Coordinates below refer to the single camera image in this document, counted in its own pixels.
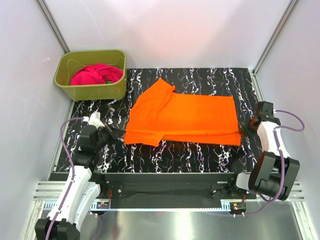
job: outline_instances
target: cable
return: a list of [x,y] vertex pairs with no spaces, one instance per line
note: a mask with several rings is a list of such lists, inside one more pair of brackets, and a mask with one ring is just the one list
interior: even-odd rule
[[92,240],[96,240],[99,237],[99,235],[100,235],[100,233],[102,231],[102,217],[97,213],[95,214],[95,216],[99,220],[99,229],[98,229],[98,232],[96,233],[96,235],[92,238]]
[[[108,202],[109,207],[108,208],[106,207],[106,209],[108,209],[108,211],[109,211],[109,209],[111,207],[111,196],[112,196],[111,189],[109,191],[107,191],[107,193],[108,193],[108,196],[109,196],[109,202]],[[92,240],[96,240],[99,237],[99,235],[100,235],[100,233],[102,231],[102,217],[97,213],[95,214],[95,216],[99,219],[99,229],[98,229],[98,232],[96,233],[96,235],[93,237]]]
[[244,203],[246,201],[246,198],[247,198],[247,195],[243,194],[243,199],[242,199],[241,203]]
[[[246,216],[254,216],[257,215],[259,213],[261,213],[270,203],[273,203],[274,201],[276,201],[278,199],[278,197],[280,196],[283,188],[284,188],[284,182],[285,182],[285,157],[284,157],[284,153],[283,151],[280,149],[280,141],[279,141],[279,137],[278,137],[278,133],[277,133],[277,129],[289,129],[292,130],[294,132],[302,132],[303,130],[305,130],[306,126],[305,123],[302,121],[302,119],[300,117],[298,117],[297,115],[295,115],[292,112],[289,111],[285,111],[285,110],[274,110],[275,113],[285,113],[285,114],[289,114],[293,117],[295,117],[300,123],[301,123],[301,128],[300,129],[296,129],[290,126],[285,126],[285,125],[280,125],[280,126],[276,126],[273,129],[273,135],[274,135],[274,140],[276,143],[276,147],[278,148],[279,154],[280,154],[280,159],[281,159],[281,178],[280,178],[280,186],[279,186],[279,190],[276,192],[275,196],[273,198],[269,198],[267,199],[265,196],[263,196],[262,194],[259,194],[261,196],[261,198],[266,201],[266,204],[258,211],[256,212],[252,212],[252,213],[247,213]],[[221,214],[213,214],[213,215],[217,215],[217,216],[221,216],[221,217],[226,217],[226,216],[230,216],[230,215],[221,215]],[[233,215],[234,217],[244,217],[245,215]]]
[[213,188],[209,191],[210,194],[212,193],[216,193],[217,190],[220,190],[220,189],[223,189],[225,186],[227,186],[228,183],[226,183],[225,185],[221,186],[221,187],[218,187],[218,188]]
[[64,148],[64,150],[65,150],[65,152],[66,152],[66,155],[67,155],[67,157],[68,157],[68,160],[69,160],[69,163],[70,163],[70,171],[72,172],[72,176],[71,176],[71,181],[69,182],[69,186],[68,186],[68,188],[66,189],[65,194],[64,194],[64,196],[63,196],[63,198],[62,198],[62,201],[61,201],[61,203],[60,203],[60,205],[59,205],[59,207],[58,207],[58,210],[59,210],[59,211],[57,211],[57,212],[55,213],[55,215],[53,216],[53,218],[52,218],[52,220],[51,220],[51,222],[50,222],[50,224],[49,224],[48,230],[46,231],[45,240],[49,240],[51,230],[52,230],[52,228],[53,228],[53,226],[54,226],[54,223],[55,223],[55,221],[56,221],[56,219],[57,219],[57,217],[58,217],[58,214],[59,214],[60,210],[62,209],[62,207],[63,207],[63,205],[64,205],[64,203],[65,203],[65,200],[66,200],[66,198],[67,198],[67,195],[68,195],[68,193],[69,193],[69,191],[70,191],[70,188],[71,188],[71,186],[72,186],[72,183],[73,183],[73,181],[74,181],[74,179],[75,179],[75,165],[74,165],[74,162],[72,161],[71,154],[70,154],[70,152],[69,152],[69,150],[68,150],[68,147],[67,147],[67,145],[66,145],[66,143],[65,143],[65,141],[64,141],[64,134],[63,134],[63,132],[64,132],[64,129],[65,129],[66,124],[69,123],[70,121],[83,120],[83,119],[84,119],[83,117],[73,117],[73,118],[70,118],[70,119],[66,120],[66,121],[61,125],[61,127],[60,127],[60,141],[62,142],[62,146],[63,146],[63,148]]
[[297,115],[295,115],[292,112],[289,111],[285,111],[285,110],[275,110],[275,113],[285,113],[285,114],[289,114],[293,117],[295,117],[300,123],[301,123],[301,128],[296,129],[290,126],[285,126],[285,125],[280,125],[280,126],[276,126],[273,130],[273,135],[274,135],[274,139],[275,139],[275,143],[276,146],[278,148],[279,154],[280,154],[280,158],[281,158],[281,179],[280,179],[280,187],[278,192],[275,194],[275,196],[273,198],[267,199],[265,196],[263,196],[262,194],[259,194],[260,197],[265,200],[268,203],[273,203],[275,200],[278,199],[278,197],[280,196],[283,187],[284,187],[284,182],[285,182],[285,158],[284,158],[284,153],[283,151],[280,149],[280,142],[279,142],[279,137],[278,137],[278,133],[277,133],[277,129],[289,129],[291,131],[294,132],[302,132],[303,130],[305,130],[306,126],[305,123],[302,121],[302,119],[300,117],[298,117]]

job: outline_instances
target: white wall panel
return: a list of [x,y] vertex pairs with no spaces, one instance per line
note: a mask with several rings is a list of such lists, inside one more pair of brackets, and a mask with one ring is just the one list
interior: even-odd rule
[[17,240],[70,100],[54,84],[63,53],[36,2],[0,5],[0,238]]
[[253,68],[289,0],[46,0],[71,51],[121,49],[128,68]]

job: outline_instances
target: metal floor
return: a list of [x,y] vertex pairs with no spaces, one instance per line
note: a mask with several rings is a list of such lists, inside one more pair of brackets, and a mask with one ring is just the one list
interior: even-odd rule
[[[255,212],[264,202],[248,202]],[[110,211],[88,215],[81,240],[302,240],[291,202],[270,204],[261,214],[233,218],[221,212]]]

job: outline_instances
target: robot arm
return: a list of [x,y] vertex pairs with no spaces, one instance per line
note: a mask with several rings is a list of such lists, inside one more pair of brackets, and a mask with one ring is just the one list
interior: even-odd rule
[[85,126],[74,151],[74,178],[71,170],[56,205],[46,219],[39,219],[35,225],[38,240],[45,240],[49,225],[49,240],[79,240],[80,230],[88,209],[101,192],[107,192],[106,179],[103,174],[93,171],[99,160],[99,151],[107,144],[121,140],[125,131],[112,128],[100,121],[100,113],[93,113],[85,118]]
[[276,195],[280,188],[281,179],[281,157],[274,137],[274,131],[277,131],[285,163],[284,185],[278,199],[284,201],[288,198],[298,175],[300,163],[292,159],[287,152],[280,135],[280,129],[275,130],[275,127],[280,125],[280,120],[274,117],[273,104],[266,101],[259,102],[248,129],[259,136],[263,152],[251,174],[238,174],[236,186],[272,198]]

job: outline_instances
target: black joint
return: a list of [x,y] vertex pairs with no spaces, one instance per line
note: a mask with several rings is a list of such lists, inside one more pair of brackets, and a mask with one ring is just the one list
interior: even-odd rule
[[87,125],[83,128],[78,140],[81,151],[87,153],[95,152],[95,145],[98,142],[98,130],[93,125]]
[[108,184],[106,180],[106,175],[101,173],[92,174],[89,182],[99,184],[100,185],[100,195],[97,198],[103,198],[108,195]]
[[255,110],[255,114],[248,124],[248,129],[252,133],[256,133],[261,122],[271,122],[281,125],[280,119],[274,117],[274,104],[267,101],[259,101]]
[[[300,163],[287,157],[284,159],[284,167],[284,184],[278,197],[282,201],[286,200],[290,194],[300,169]],[[274,173],[274,168],[278,169],[279,173]],[[273,198],[280,188],[281,170],[280,156],[275,155],[273,152],[264,151],[250,174],[249,189]]]
[[[38,219],[35,224],[35,235],[37,240],[45,240],[51,220]],[[80,232],[76,224],[66,222],[63,218],[61,221],[55,221],[49,235],[50,240],[80,240]]]
[[226,193],[233,199],[242,199],[247,190],[238,188],[236,185],[238,173],[232,176],[231,180],[228,182],[226,186]]
[[99,153],[85,153],[76,150],[73,156],[74,165],[84,166],[85,169],[90,169],[93,173],[99,161]]

